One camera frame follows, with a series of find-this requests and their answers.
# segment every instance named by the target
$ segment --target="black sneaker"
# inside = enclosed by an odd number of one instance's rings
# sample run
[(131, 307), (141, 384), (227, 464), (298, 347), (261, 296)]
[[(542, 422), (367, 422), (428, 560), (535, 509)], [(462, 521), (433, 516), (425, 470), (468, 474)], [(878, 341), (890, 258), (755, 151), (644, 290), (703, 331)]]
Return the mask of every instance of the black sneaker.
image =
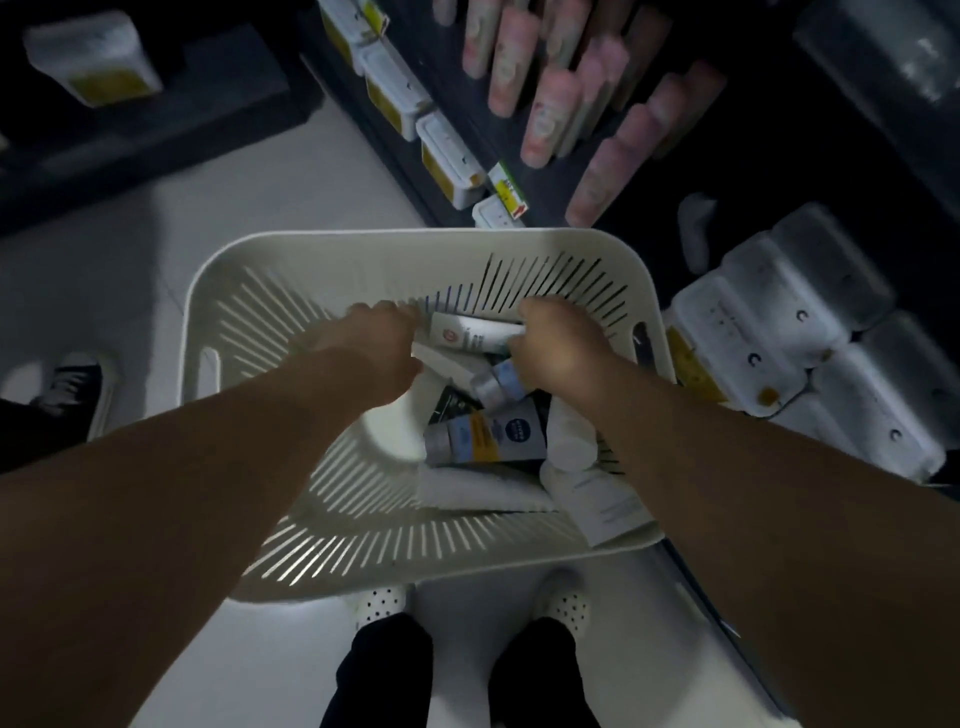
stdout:
[(62, 425), (71, 445), (103, 434), (117, 374), (102, 356), (71, 352), (63, 358), (47, 391), (31, 402)]

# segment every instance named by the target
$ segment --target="shoe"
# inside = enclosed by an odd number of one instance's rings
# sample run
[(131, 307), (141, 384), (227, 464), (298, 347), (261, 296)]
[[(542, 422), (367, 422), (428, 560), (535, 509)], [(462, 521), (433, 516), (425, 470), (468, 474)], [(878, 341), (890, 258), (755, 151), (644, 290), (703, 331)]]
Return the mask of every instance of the shoe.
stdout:
[(31, 405), (57, 418), (70, 444), (80, 445), (103, 434), (117, 379), (116, 369), (105, 357), (71, 352)]
[(409, 613), (413, 607), (413, 591), (413, 584), (394, 584), (353, 595), (352, 598), (356, 600), (353, 613), (357, 630), (391, 615)]
[(580, 574), (557, 569), (547, 575), (534, 597), (533, 619), (555, 619), (579, 642), (590, 627), (590, 595)]

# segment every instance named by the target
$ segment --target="shelf price tag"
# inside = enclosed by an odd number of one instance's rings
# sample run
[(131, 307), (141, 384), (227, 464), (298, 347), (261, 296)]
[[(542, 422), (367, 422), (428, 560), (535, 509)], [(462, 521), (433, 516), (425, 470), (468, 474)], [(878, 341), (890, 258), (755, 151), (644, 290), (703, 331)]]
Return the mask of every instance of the shelf price tag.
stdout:
[(493, 183), (493, 189), (496, 190), (496, 196), (500, 198), (500, 202), (507, 208), (507, 212), (514, 220), (519, 219), (520, 215), (530, 209), (523, 193), (507, 170), (506, 164), (499, 161), (490, 171), (488, 177)]
[(373, 0), (362, 0), (360, 10), (377, 36), (383, 37), (387, 32), (387, 26), (390, 25), (390, 16), (380, 10), (380, 7)]

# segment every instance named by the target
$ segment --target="white product package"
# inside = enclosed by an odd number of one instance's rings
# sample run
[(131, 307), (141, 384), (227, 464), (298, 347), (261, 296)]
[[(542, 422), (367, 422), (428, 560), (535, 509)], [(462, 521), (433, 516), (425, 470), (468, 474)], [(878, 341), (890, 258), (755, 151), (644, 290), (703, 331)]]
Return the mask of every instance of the white product package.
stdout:
[(591, 548), (654, 520), (629, 484), (599, 468), (562, 473), (544, 462), (540, 483), (577, 524)]

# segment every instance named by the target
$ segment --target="white plastic basket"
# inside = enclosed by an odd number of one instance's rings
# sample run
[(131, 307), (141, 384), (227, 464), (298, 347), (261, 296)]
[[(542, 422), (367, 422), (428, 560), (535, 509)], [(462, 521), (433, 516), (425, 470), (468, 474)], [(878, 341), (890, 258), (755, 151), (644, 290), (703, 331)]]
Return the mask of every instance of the white plastic basket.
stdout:
[[(646, 267), (593, 230), (265, 232), (227, 245), (190, 289), (181, 401), (201, 394), (203, 361), (229, 387), (283, 359), (295, 333), (358, 301), (420, 303), (516, 321), (527, 296), (559, 294), (601, 323), (636, 361), (646, 326), (657, 371), (673, 380), (656, 291)], [(419, 508), (420, 434), (441, 383), (418, 377), (396, 404), (373, 410), (330, 447), (290, 513), (264, 542), (234, 597), (300, 599), (467, 571), (648, 546), (656, 523), (589, 549), (560, 513), (477, 514)], [(601, 464), (618, 471), (610, 449)]]

